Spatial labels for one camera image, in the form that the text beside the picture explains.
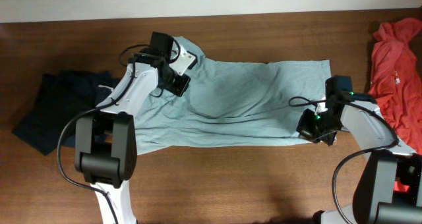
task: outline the dark blue cloth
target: dark blue cloth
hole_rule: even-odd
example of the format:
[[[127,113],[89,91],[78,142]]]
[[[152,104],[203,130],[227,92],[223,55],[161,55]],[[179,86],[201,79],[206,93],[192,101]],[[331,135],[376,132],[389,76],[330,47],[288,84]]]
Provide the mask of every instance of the dark blue cloth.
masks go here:
[[[111,93],[99,85],[114,88],[118,83],[109,72],[45,74],[33,110],[13,129],[13,134],[47,155],[56,148],[61,131],[74,116],[94,108]],[[105,138],[97,136],[96,140]],[[75,146],[75,128],[64,146]]]

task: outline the clothing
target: clothing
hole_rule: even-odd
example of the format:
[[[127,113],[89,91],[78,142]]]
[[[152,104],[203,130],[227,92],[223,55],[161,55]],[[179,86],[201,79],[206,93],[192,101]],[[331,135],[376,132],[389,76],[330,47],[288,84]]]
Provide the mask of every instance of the clothing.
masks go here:
[[[422,29],[422,22],[407,18],[382,23],[374,37],[371,88],[382,116],[409,146],[422,154],[422,83],[415,69],[416,56],[409,41]]]
[[[191,82],[182,97],[165,91],[160,98],[145,100],[135,117],[138,154],[168,146],[307,142],[296,132],[306,107],[289,107],[287,102],[293,96],[320,99],[330,78],[329,61],[219,62],[207,59],[189,40],[176,40],[198,56],[198,63],[186,72]]]
[[[109,72],[61,72],[58,76],[43,75],[34,108],[12,133],[29,143],[44,155],[57,147],[57,141],[65,125],[79,113],[103,101],[111,90],[102,86],[116,87],[118,79]],[[72,131],[64,146],[75,146]],[[99,141],[105,136],[96,137]]]

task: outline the folded fabric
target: folded fabric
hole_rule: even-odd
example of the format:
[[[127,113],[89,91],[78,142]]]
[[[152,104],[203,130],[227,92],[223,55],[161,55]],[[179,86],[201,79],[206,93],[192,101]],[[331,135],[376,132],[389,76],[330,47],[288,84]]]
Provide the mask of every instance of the folded fabric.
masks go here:
[[[227,63],[207,59],[185,38],[176,40],[198,56],[182,97],[149,96],[135,117],[138,154],[168,146],[286,146],[303,144],[295,131],[304,107],[293,96],[320,99],[330,78],[329,61]]]
[[[114,88],[118,83],[109,72],[45,74],[33,110],[13,129],[13,134],[47,155],[56,148],[61,131],[75,115],[94,108],[111,93],[101,86]],[[96,139],[101,141],[105,136]],[[75,146],[72,132],[63,145]]]
[[[422,83],[416,56],[409,41],[422,29],[422,22],[407,18],[382,23],[374,37],[371,88],[382,116],[409,146],[422,154]]]

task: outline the wood grain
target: wood grain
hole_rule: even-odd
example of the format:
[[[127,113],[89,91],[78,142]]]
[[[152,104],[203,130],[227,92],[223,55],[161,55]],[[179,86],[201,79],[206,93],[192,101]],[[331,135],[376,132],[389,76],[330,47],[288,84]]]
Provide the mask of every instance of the wood grain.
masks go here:
[[[101,223],[93,193],[65,182],[55,154],[43,156],[10,133],[32,107],[43,73],[110,70],[118,53],[148,42],[153,30],[185,36],[218,61],[331,60],[332,74],[369,86],[370,55],[380,22],[420,17],[419,9],[245,16],[89,20],[0,25],[0,222]],[[422,57],[422,38],[411,43]],[[131,179],[135,215],[143,223],[252,223],[309,217],[334,208],[331,176],[358,150],[350,134],[336,144],[290,147],[172,147],[138,157]],[[65,170],[73,150],[63,149]],[[359,157],[340,173],[342,204],[351,202],[364,168]]]

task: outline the teal cloth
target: teal cloth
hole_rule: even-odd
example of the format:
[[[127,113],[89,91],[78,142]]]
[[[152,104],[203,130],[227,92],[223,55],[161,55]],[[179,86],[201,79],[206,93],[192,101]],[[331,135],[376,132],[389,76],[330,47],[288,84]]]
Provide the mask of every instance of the teal cloth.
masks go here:
[[[304,107],[289,107],[293,96],[320,99],[330,63],[285,61],[228,63],[205,57],[185,38],[176,38],[198,56],[186,74],[191,83],[181,98],[165,91],[149,96],[135,117],[138,154],[169,146],[287,146],[306,143],[296,126]]]

